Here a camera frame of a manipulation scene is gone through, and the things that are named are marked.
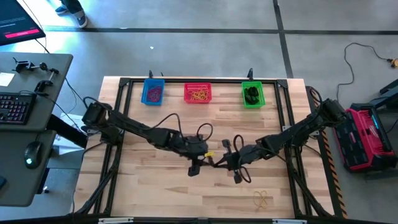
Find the blue bin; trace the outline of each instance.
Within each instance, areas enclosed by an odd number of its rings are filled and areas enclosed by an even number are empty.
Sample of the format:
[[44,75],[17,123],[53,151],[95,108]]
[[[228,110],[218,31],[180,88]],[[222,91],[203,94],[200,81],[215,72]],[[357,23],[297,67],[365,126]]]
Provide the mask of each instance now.
[[[162,105],[163,101],[163,91],[164,91],[164,80],[163,79],[156,79],[156,78],[148,78],[144,80],[144,89],[142,92],[141,103],[145,103],[146,105],[151,106],[160,106]],[[158,101],[151,101],[148,96],[148,92],[152,89],[161,88],[160,91],[160,98]]]

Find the concrete floor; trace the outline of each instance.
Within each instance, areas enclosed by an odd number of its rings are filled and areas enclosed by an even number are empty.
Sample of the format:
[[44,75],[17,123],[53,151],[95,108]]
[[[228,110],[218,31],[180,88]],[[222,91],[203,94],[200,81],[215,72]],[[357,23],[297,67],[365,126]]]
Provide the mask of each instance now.
[[[105,75],[244,77],[249,68],[255,77],[287,77],[286,52],[272,0],[81,0],[90,18],[88,27],[99,32],[73,30],[70,16],[58,17],[56,0],[25,0],[47,33],[51,53],[73,54],[68,79],[82,96],[97,97]],[[385,31],[397,31],[398,2],[395,0],[279,0],[285,30],[316,30],[312,35],[286,34],[285,46],[295,78],[304,78],[323,98],[336,98],[336,85],[349,82],[351,75],[343,60],[350,42],[372,45],[382,57],[398,57],[396,40]],[[182,32],[117,32],[107,28],[255,29],[247,34]],[[320,30],[356,30],[326,35]],[[34,40],[0,47],[0,51],[43,52]],[[378,90],[397,78],[398,70],[377,59],[371,50],[348,49],[356,79],[340,91],[341,104],[367,102]],[[65,86],[58,103],[69,110],[72,94]],[[85,112],[79,104],[75,114]],[[395,117],[382,118],[386,129]],[[396,136],[398,128],[390,133]],[[331,148],[335,143],[330,136]],[[332,152],[348,216],[354,219],[398,223],[398,179],[364,181],[347,173],[338,153]],[[0,220],[64,215],[68,213],[79,169],[79,153],[55,158],[59,168],[50,171],[48,195],[38,195],[27,208],[0,207]]]

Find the monitor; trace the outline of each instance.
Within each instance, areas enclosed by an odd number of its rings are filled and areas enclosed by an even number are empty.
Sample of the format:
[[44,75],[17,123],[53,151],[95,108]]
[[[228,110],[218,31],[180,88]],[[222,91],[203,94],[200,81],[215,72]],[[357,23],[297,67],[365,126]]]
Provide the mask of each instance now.
[[0,1],[0,46],[45,37],[17,0]]

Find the shoe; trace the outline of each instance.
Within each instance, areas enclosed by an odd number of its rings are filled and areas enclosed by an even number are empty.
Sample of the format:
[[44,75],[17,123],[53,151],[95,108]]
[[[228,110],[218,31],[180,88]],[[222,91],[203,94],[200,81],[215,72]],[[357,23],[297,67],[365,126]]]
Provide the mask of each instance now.
[[60,6],[60,7],[58,7],[58,8],[55,10],[55,12],[56,12],[58,15],[61,15],[61,14],[64,14],[64,13],[68,12],[68,9],[65,8],[65,6]]
[[87,26],[87,17],[83,16],[77,19],[77,23],[79,23],[80,28],[84,28]]

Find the table leg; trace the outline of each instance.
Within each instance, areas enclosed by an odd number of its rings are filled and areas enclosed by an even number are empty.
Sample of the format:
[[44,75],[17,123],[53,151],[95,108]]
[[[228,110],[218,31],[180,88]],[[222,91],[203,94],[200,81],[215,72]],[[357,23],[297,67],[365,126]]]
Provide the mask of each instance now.
[[47,129],[56,131],[57,134],[82,147],[83,149],[86,148],[87,136],[78,131],[76,128],[71,127],[69,124],[65,123],[54,114],[51,114],[50,120],[47,123]]

